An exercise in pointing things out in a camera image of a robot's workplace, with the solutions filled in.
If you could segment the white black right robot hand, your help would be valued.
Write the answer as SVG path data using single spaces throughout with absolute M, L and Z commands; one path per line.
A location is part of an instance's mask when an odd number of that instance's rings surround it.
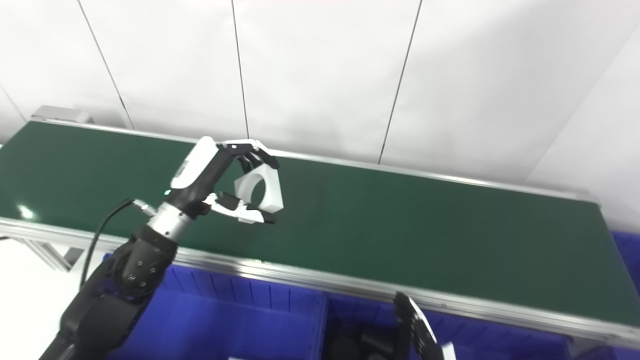
M 454 344 L 441 344 L 437 341 L 429 321 L 413 298 L 398 291 L 393 305 L 398 325 L 394 360 L 408 360 L 411 349 L 421 360 L 457 359 Z

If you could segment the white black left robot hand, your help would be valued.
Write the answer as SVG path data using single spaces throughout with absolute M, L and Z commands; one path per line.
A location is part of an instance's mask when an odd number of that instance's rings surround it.
M 215 186 L 234 161 L 243 175 L 234 180 L 234 194 Z M 284 209 L 280 164 L 262 142 L 236 139 L 215 142 L 204 136 L 183 160 L 170 182 L 166 202 L 190 219 L 213 211 L 241 223 L 274 224 Z

